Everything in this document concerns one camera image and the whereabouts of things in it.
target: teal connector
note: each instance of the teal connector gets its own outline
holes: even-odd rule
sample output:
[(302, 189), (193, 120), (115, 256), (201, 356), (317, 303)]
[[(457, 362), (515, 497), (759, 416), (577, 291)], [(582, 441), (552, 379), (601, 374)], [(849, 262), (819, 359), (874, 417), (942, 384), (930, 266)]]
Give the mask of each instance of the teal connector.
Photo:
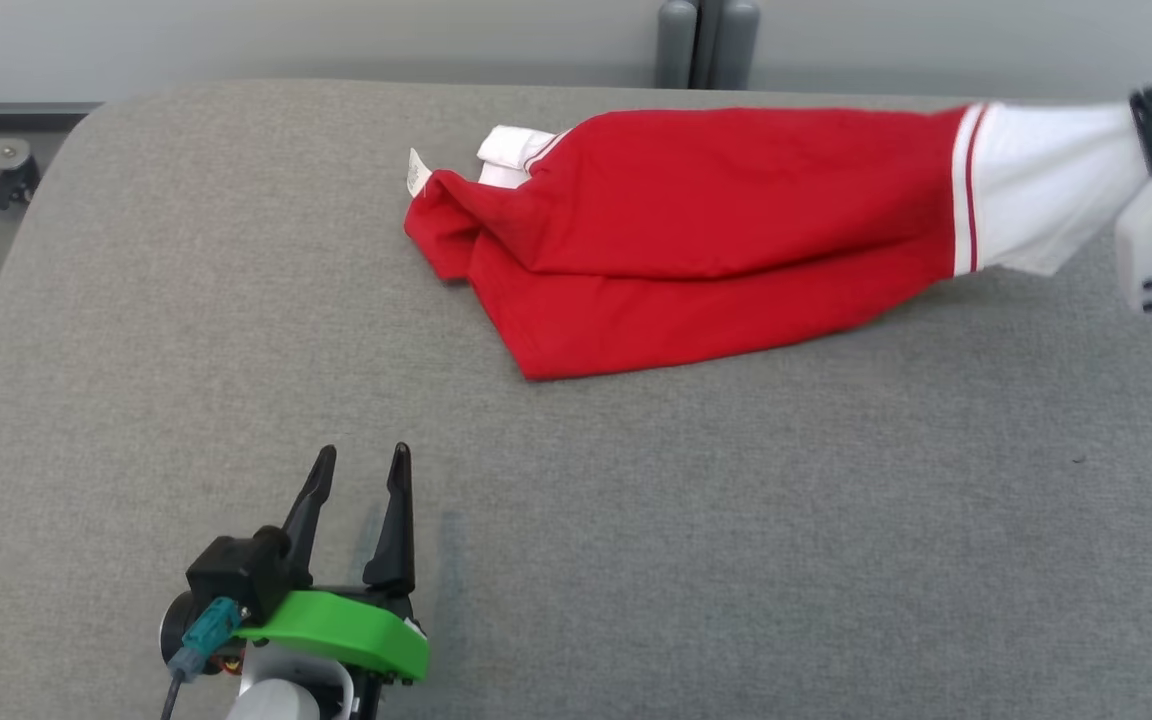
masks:
[(234, 637), (242, 623), (243, 612), (238, 604), (228, 597), (218, 597), (185, 630), (184, 646), (168, 661), (168, 670), (173, 676), (180, 674), (183, 682), (192, 683), (207, 660)]

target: green bracket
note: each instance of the green bracket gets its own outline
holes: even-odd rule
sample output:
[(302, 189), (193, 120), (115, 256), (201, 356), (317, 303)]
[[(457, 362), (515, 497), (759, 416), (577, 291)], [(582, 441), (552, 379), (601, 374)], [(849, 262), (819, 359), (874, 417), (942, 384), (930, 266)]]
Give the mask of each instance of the green bracket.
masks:
[(329, 592), (294, 591), (260, 628), (240, 628), (236, 637), (271, 641), (310, 655), (399, 679), (424, 680), (429, 639), (393, 612)]

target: red stripe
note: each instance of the red stripe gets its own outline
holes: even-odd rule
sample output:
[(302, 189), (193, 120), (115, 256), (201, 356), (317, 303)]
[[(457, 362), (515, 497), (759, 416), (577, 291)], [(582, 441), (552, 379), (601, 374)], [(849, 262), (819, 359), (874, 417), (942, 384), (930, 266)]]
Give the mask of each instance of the red stripe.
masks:
[(980, 123), (984, 120), (984, 114), (988, 113), (988, 105), (980, 109), (980, 114), (977, 115), (977, 123), (972, 128), (972, 138), (968, 142), (968, 225), (970, 232), (972, 233), (972, 272), (977, 272), (977, 234), (975, 234), (975, 189), (973, 183), (973, 159), (975, 159), (975, 138), (980, 135)]

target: gray fabric surface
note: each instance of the gray fabric surface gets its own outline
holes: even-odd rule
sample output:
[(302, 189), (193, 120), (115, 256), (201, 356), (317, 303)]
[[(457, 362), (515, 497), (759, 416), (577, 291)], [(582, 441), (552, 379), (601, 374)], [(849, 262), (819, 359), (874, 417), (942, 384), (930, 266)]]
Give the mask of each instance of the gray fabric surface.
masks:
[(293, 81), (97, 111), (0, 281), (0, 720), (154, 719), (188, 562), (281, 520), (327, 442), (314, 573), (356, 579), (399, 439), (433, 666), (384, 719), (1152, 720), (1152, 319), (1107, 243), (844, 336), (526, 384), (401, 230), (410, 146), (467, 172), (498, 122), (732, 104), (934, 105)]

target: folded cloth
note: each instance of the folded cloth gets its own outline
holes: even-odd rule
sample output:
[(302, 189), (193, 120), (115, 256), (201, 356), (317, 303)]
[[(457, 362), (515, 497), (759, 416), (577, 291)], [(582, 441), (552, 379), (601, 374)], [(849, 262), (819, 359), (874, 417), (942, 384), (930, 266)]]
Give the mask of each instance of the folded cloth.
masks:
[(790, 344), (988, 265), (1055, 272), (1147, 177), (1124, 104), (622, 111), (498, 127), (480, 157), (486, 182), (435, 170), (404, 227), (529, 379)]

